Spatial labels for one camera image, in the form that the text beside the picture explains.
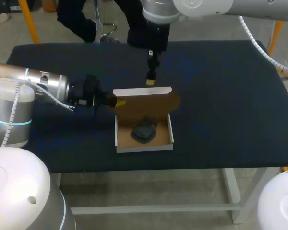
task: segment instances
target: brown box flap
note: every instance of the brown box flap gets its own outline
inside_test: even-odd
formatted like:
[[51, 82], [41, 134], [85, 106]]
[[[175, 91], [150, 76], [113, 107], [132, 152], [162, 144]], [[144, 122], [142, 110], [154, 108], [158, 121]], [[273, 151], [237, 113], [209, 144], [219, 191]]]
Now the brown box flap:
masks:
[[178, 108], [180, 97], [171, 87], [114, 90], [126, 104], [112, 108], [118, 119], [139, 120], [144, 116], [161, 119]]

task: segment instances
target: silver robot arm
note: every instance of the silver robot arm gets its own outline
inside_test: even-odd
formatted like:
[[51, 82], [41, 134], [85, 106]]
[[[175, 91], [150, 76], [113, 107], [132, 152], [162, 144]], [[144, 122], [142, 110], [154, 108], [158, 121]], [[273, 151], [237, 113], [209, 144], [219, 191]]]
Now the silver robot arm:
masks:
[[[147, 28], [151, 34], [147, 85], [155, 83], [156, 68], [160, 65], [158, 56], [167, 49], [170, 24], [180, 15], [203, 17], [227, 14], [288, 21], [288, 0], [143, 0], [142, 4], [143, 16], [148, 20]], [[278, 67], [288, 69], [279, 63]]]
[[171, 24], [180, 14], [227, 14], [288, 21], [288, 0], [143, 0], [143, 16], [155, 24]]
[[[19, 97], [16, 100], [17, 87]], [[78, 105], [95, 109], [102, 104], [115, 107], [117, 103], [115, 95], [100, 89], [95, 76], [88, 75], [85, 80], [71, 83], [64, 75], [0, 64], [0, 146], [3, 140], [10, 147], [22, 147], [28, 142], [36, 99], [69, 110], [75, 110]]]

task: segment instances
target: black tabletop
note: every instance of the black tabletop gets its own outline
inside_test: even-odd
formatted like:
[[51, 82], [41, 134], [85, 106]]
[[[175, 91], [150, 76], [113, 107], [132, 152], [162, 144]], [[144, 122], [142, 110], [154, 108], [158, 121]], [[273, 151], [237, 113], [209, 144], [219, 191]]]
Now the black tabletop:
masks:
[[[147, 51], [126, 44], [17, 46], [8, 64], [97, 75], [104, 90], [145, 87]], [[288, 93], [249, 41], [169, 43], [156, 86], [181, 96], [174, 150], [117, 154], [114, 115], [36, 103], [30, 141], [51, 172], [288, 166]]]

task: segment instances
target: white table frame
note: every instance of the white table frame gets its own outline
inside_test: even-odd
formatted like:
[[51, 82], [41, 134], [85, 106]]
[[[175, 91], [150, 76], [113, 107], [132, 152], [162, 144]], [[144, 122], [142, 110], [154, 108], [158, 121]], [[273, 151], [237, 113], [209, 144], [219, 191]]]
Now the white table frame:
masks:
[[[232, 211], [234, 224], [244, 223], [257, 204], [264, 186], [278, 172], [276, 168], [258, 168], [243, 197], [240, 196], [236, 176], [233, 169], [223, 169], [229, 204], [188, 204], [188, 205], [144, 205], [114, 207], [72, 207], [74, 215], [112, 214], [112, 213], [144, 213], [144, 212], [197, 212], [197, 211]], [[61, 173], [53, 174], [57, 185], [60, 185]]]

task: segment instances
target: floor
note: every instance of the floor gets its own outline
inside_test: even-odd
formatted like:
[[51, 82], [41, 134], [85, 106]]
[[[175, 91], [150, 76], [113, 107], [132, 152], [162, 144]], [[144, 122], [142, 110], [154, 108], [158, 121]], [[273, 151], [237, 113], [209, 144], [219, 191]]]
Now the floor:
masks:
[[[127, 21], [113, 3], [101, 3], [101, 20], [115, 23], [113, 36], [126, 42]], [[87, 17], [93, 17], [90, 3], [84, 7]], [[82, 42], [71, 31], [56, 21], [55, 13], [38, 10], [32, 13], [38, 35], [43, 43]], [[254, 37], [265, 45], [272, 22], [246, 19]], [[245, 39], [246, 35], [237, 17], [218, 16], [184, 20], [173, 24], [169, 39], [226, 40]], [[0, 62], [6, 62], [16, 45], [32, 43], [21, 14], [0, 25]], [[281, 34], [273, 58], [288, 65], [288, 23]], [[283, 81], [288, 90], [288, 80]], [[255, 169], [235, 171], [241, 193], [254, 175]], [[164, 170], [136, 172], [98, 172], [64, 174], [61, 189], [71, 207], [115, 206], [140, 204], [187, 204], [228, 202], [223, 177], [218, 169]], [[206, 213], [145, 213], [76, 216], [78, 230], [259, 230], [256, 212], [239, 226], [232, 225], [229, 212]]]

